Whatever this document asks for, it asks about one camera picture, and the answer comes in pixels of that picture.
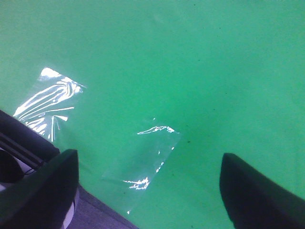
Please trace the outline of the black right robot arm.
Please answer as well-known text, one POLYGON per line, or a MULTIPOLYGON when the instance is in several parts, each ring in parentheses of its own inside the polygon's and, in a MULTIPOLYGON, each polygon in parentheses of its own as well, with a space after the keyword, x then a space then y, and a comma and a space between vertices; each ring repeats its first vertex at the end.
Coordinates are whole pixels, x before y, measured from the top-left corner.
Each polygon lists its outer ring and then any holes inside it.
MULTIPOLYGON (((21 122, 0 114, 0 193, 3 229, 62 229, 74 205, 78 154, 60 152, 21 122)), ((225 153, 219 188, 236 229, 302 229, 305 201, 258 172, 240 157, 225 153)))

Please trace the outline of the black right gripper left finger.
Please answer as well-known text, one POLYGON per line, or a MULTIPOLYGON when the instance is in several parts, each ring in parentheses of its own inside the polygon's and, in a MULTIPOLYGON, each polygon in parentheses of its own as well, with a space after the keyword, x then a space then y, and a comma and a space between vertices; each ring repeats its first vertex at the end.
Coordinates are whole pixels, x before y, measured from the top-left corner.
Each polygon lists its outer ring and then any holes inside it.
POLYGON ((0 193, 2 229, 61 229, 79 183, 77 150, 54 157, 0 193))

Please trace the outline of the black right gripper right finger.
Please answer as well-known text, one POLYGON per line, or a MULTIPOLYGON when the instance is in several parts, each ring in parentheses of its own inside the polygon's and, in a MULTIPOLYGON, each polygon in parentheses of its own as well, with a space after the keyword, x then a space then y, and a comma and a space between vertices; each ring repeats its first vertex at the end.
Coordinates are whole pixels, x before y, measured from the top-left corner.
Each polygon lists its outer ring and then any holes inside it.
POLYGON ((303 229, 305 201, 233 153, 222 158, 219 188, 236 229, 303 229))

